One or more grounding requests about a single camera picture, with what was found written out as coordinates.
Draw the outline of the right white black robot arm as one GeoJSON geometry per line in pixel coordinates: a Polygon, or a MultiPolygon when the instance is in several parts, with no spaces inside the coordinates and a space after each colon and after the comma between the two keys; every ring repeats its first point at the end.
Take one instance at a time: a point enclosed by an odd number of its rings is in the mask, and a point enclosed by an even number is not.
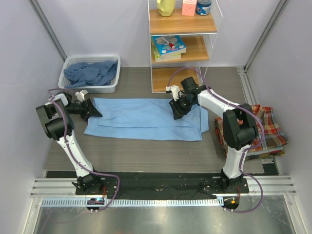
{"type": "Polygon", "coordinates": [[[226,162],[220,173],[220,187],[223,191],[233,192],[243,183],[243,165],[246,153],[258,137],[258,128],[248,104],[239,105],[224,99],[209,87],[199,86],[193,77],[177,85],[167,86],[166,93],[172,94],[169,102],[174,119],[183,118],[194,105],[209,109],[221,117],[223,136],[228,146],[226,162]]]}

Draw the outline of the light blue long sleeve shirt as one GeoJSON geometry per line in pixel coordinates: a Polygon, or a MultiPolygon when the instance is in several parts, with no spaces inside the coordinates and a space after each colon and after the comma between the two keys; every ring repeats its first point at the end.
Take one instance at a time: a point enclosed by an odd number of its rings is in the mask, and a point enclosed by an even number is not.
{"type": "Polygon", "coordinates": [[[201,141],[209,130],[208,112],[193,106],[181,119],[174,119],[169,99],[95,98],[102,117],[90,117],[84,134],[140,140],[201,141]]]}

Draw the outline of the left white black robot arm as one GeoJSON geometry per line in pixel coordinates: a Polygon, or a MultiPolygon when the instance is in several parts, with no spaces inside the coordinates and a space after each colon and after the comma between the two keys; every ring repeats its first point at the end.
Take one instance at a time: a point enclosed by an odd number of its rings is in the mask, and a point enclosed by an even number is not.
{"type": "Polygon", "coordinates": [[[36,108],[42,128],[48,138],[53,139],[70,159],[77,176],[73,183],[77,190],[86,193],[100,194],[104,183],[90,161],[80,148],[71,114],[79,115],[87,121],[90,117],[101,117],[102,114],[94,107],[89,98],[85,98],[87,91],[76,92],[76,100],[67,92],[59,92],[50,100],[36,108]]]}

